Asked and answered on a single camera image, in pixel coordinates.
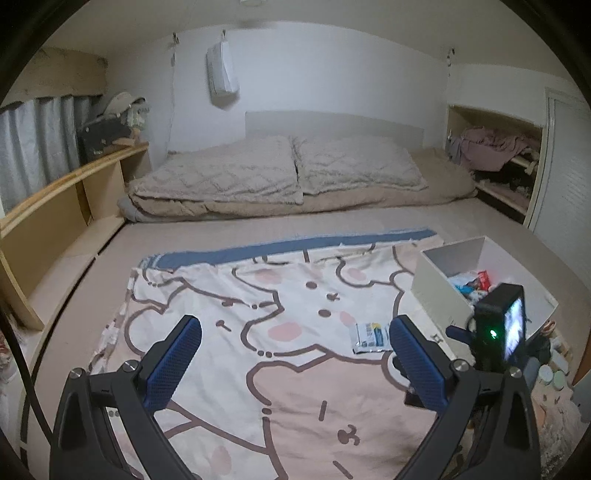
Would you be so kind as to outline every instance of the headboard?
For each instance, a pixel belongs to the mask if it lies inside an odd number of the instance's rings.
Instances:
[[[269,111],[246,112],[246,136],[295,135],[343,138],[351,135],[391,137],[408,150],[423,146],[423,129],[347,113]]]

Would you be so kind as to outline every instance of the cartoon print blanket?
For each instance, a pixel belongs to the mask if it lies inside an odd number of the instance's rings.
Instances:
[[[394,354],[356,355],[349,327],[404,313],[453,358],[410,293],[418,252],[442,243],[434,235],[136,269],[93,372],[140,359],[192,314],[202,344],[155,418],[196,478],[394,478],[434,413],[404,405]],[[147,478],[118,412],[109,415],[132,472]]]

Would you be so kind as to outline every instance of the door frame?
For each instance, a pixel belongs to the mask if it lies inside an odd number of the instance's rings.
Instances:
[[[531,195],[530,203],[533,208],[530,208],[528,215],[525,218],[524,225],[532,232],[540,217],[540,210],[544,203],[544,196],[548,188],[548,179],[550,178],[550,170],[552,168],[552,156],[554,155],[554,127],[555,127],[555,111],[556,102],[563,102],[567,105],[578,108],[591,114],[589,105],[567,93],[555,90],[549,87],[545,89],[545,108],[546,108],[546,125],[542,132],[542,144],[540,150],[540,163],[538,165],[538,175],[535,180],[534,191]]]

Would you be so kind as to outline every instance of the blue gripper pad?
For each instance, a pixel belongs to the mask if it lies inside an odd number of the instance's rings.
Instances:
[[[187,315],[181,322],[165,340],[155,343],[142,360],[142,367],[151,370],[144,379],[144,408],[150,413],[166,408],[201,345],[199,320]]]
[[[422,334],[416,327],[414,330],[412,332],[402,318],[396,317],[390,323],[390,343],[425,408],[441,414],[448,403],[445,378],[417,340],[416,335],[423,337]]]

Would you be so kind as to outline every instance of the open box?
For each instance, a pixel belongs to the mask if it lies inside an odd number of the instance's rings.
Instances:
[[[486,270],[492,284],[515,283],[525,291],[526,336],[537,332],[554,313],[558,303],[544,286],[515,258],[490,238],[481,236],[421,252],[411,291],[431,320],[445,334],[449,325],[465,328],[472,305],[448,281],[458,273]],[[470,349],[446,338],[452,351],[471,361]]]

